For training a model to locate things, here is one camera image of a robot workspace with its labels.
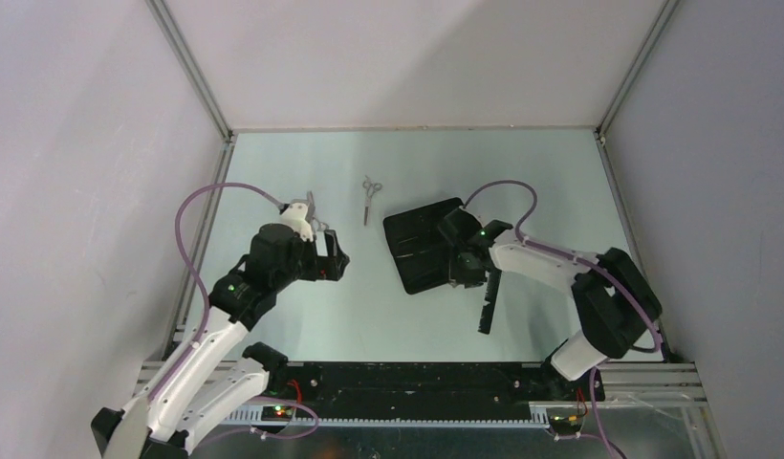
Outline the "silver thinning scissors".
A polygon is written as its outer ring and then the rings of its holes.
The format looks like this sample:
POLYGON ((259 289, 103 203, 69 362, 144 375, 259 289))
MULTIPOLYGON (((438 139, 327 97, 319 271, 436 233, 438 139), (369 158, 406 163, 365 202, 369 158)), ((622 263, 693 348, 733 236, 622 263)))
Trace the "silver thinning scissors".
POLYGON ((310 223, 313 231, 324 232, 325 230, 328 230, 330 226, 327 223, 321 221, 317 217, 315 195, 311 190, 307 192, 306 198, 307 198, 307 205, 308 205, 306 220, 310 223))

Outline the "small black comb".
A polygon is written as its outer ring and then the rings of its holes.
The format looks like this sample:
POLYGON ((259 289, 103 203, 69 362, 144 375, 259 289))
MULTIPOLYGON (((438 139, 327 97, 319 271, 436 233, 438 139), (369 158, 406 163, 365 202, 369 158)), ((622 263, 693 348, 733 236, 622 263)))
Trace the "small black comb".
POLYGON ((495 313, 498 292, 502 271, 499 269, 492 269, 487 276, 485 283, 484 304, 481 310, 480 319, 477 331, 481 334, 488 335, 492 326, 492 320, 495 313))

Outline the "black zippered tool case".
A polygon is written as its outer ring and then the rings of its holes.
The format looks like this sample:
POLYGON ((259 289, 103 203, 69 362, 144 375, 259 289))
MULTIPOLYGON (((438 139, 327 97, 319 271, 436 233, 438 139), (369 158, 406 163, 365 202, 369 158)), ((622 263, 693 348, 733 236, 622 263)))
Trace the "black zippered tool case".
POLYGON ((383 219, 385 240, 407 294, 448 283, 451 247, 438 225, 462 204, 453 197, 383 219))

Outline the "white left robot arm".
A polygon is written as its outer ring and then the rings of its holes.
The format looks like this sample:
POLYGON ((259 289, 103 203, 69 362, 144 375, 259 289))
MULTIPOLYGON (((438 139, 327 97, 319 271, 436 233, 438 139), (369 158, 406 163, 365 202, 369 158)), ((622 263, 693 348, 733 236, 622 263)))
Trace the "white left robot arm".
POLYGON ((207 379, 297 280, 338 281, 349 264, 338 236, 323 232, 326 252, 294 228, 271 223, 253 236, 250 250, 221 277, 191 338, 123 408, 103 408, 91 429, 104 458, 186 458, 239 405, 277 398, 289 385, 288 359, 263 342, 248 346, 228 374, 207 379))

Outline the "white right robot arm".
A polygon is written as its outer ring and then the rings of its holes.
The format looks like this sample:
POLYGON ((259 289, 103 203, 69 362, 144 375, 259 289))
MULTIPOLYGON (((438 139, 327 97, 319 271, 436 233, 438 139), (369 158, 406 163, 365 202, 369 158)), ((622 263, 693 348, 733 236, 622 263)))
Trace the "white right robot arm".
POLYGON ((599 364, 641 351, 643 335, 652 338, 647 353, 661 351, 663 338, 656 325, 661 303, 627 252, 574 251, 528 236, 501 242, 499 236, 512 225, 499 220, 482 225, 464 208, 452 210, 437 229, 451 249, 449 284, 486 289, 480 333, 490 332, 504 273, 531 278, 574 301, 580 329, 544 362, 542 384, 552 398, 570 398, 581 377, 599 364))

